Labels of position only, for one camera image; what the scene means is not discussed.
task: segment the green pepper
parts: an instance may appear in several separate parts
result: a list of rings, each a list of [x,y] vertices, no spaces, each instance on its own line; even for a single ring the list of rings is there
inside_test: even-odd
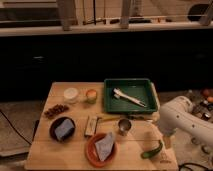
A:
[[[157,147],[156,149],[150,150],[150,151],[143,152],[141,154],[141,157],[143,159],[148,159],[148,158],[152,158],[153,156],[158,154],[163,148],[163,143],[161,142],[161,140],[158,140],[158,142],[159,142],[159,147]]]

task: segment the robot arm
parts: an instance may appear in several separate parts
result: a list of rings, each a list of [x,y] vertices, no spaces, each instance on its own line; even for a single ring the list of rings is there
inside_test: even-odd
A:
[[[160,119],[157,126],[165,136],[171,136],[176,128],[180,128],[202,142],[213,147],[213,124],[190,114],[192,102],[179,96],[160,108]]]

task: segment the white utensil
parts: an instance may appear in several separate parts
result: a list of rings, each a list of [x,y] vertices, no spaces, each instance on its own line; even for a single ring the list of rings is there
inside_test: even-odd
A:
[[[139,106],[142,106],[142,107],[147,107],[146,106],[146,104],[144,103],[144,102],[142,102],[141,100],[138,100],[138,99],[136,99],[135,97],[131,97],[131,96],[128,96],[127,94],[125,94],[125,93],[123,93],[120,89],[118,89],[118,88],[114,88],[113,89],[113,91],[114,91],[114,96],[116,97],[116,98],[120,98],[120,97],[123,97],[123,98],[125,98],[125,99],[127,99],[127,100],[129,100],[129,101],[131,101],[131,102],[133,102],[133,103],[135,103],[135,104],[138,104]]]

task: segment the green tray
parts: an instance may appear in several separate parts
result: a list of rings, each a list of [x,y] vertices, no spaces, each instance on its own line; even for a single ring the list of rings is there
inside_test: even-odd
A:
[[[122,98],[115,98],[114,88],[119,88],[125,94],[143,101],[147,107],[141,107]],[[107,113],[152,114],[158,110],[158,107],[151,81],[149,79],[105,79],[104,109]]]

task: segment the cable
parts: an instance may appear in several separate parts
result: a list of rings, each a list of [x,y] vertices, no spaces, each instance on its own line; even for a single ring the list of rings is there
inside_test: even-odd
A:
[[[27,139],[25,139],[19,132],[18,130],[13,126],[13,124],[10,122],[10,120],[7,118],[7,116],[2,112],[2,110],[0,109],[0,113],[5,117],[5,119],[7,120],[7,122],[10,124],[10,126],[13,128],[13,130],[24,140],[26,141],[29,145],[31,145],[31,142],[29,142]]]
[[[183,168],[193,171],[193,169],[191,169],[190,167],[188,167],[186,165],[197,166],[197,167],[204,169],[204,171],[210,170],[209,168],[202,166],[200,164],[197,164],[197,163],[183,163],[183,164],[179,165],[179,171],[181,171],[181,169],[183,169]]]

